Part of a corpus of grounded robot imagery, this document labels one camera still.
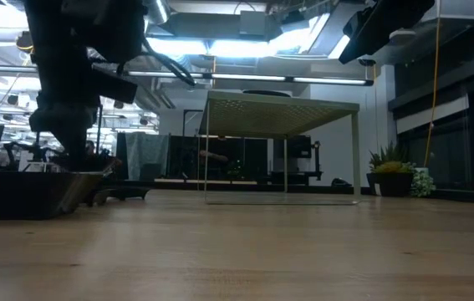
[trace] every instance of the green plant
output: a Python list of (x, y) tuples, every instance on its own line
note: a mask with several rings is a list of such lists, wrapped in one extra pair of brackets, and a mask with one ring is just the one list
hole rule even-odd
[(403, 150), (399, 145), (394, 145), (391, 141), (385, 149), (382, 147), (380, 149), (380, 153), (373, 153), (370, 152), (370, 171), (378, 172), (376, 169), (378, 166), (383, 165), (387, 162), (399, 162), (399, 163), (406, 163), (407, 154), (405, 150)]
[(400, 161), (383, 163), (374, 170), (375, 173), (413, 173), (414, 171), (414, 164), (402, 163)]
[(410, 194), (416, 197), (429, 196), (436, 189), (434, 179), (424, 171), (416, 171), (413, 175)]

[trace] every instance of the perforated panel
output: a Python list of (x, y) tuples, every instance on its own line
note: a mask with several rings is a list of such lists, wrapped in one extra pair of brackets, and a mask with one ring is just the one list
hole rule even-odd
[[(209, 135), (284, 139), (359, 111), (359, 105), (209, 92)], [(201, 123), (206, 134), (206, 114)]]

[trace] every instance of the wooden table surface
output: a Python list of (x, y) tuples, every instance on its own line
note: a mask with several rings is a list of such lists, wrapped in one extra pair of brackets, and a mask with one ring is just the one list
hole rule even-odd
[(147, 202), (0, 222), (0, 300), (474, 300), (474, 204), (202, 197), (152, 191)]

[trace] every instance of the gray curtain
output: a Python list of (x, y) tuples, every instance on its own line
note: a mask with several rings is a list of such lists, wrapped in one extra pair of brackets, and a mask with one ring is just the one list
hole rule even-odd
[(138, 181), (142, 168), (149, 165), (149, 172), (155, 176), (166, 173), (168, 156), (168, 135), (147, 135), (146, 133), (125, 134), (129, 180)]

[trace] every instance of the desk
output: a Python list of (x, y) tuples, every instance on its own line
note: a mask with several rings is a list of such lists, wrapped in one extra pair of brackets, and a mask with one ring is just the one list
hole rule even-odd
[[(359, 104), (281, 96), (209, 91), (200, 134), (284, 140), (284, 189), (288, 191), (287, 139), (321, 125), (352, 116), (354, 198), (361, 194)], [(206, 140), (206, 151), (209, 142)], [(205, 198), (208, 157), (205, 162)]]

